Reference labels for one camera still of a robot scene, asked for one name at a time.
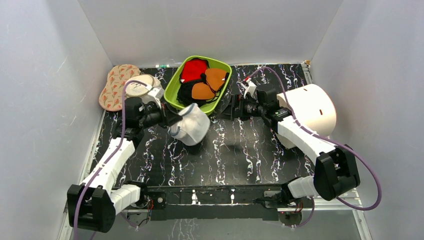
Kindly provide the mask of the white mesh laundry bag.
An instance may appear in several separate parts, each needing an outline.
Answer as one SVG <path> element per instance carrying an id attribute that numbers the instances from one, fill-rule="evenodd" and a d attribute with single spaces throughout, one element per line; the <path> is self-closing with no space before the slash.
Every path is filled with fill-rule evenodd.
<path id="1" fill-rule="evenodd" d="M 197 103 L 192 103 L 180 110 L 178 115 L 182 119 L 168 128 L 168 134 L 187 146 L 199 144 L 211 125 L 209 117 Z"/>

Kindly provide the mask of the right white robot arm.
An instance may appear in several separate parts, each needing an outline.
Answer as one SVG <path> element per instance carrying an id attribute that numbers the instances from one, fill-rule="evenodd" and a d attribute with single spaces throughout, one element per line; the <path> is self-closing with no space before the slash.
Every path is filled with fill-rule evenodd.
<path id="1" fill-rule="evenodd" d="M 320 196 L 331 201 L 361 183 L 349 147 L 323 139 L 333 132 L 337 115 L 328 94 L 316 84 L 286 93 L 250 84 L 245 93 L 231 96 L 219 117 L 229 121 L 260 117 L 276 132 L 282 145 L 288 149 L 297 147 L 313 162 L 314 174 L 282 184 L 274 201 L 288 207 L 295 207 L 303 197 Z"/>

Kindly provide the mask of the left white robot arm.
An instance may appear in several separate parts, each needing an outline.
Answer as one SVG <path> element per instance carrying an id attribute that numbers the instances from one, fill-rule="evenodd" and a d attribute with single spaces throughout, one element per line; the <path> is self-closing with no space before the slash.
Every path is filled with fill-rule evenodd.
<path id="1" fill-rule="evenodd" d="M 131 204 L 137 208 L 147 206 L 150 198 L 146 184 L 131 181 L 113 189 L 119 172 L 135 153 L 145 129 L 170 127 L 182 119 L 160 100 L 145 104 L 137 97 L 126 99 L 105 154 L 80 184 L 72 184 L 67 191 L 70 226 L 106 233 L 116 216 Z"/>

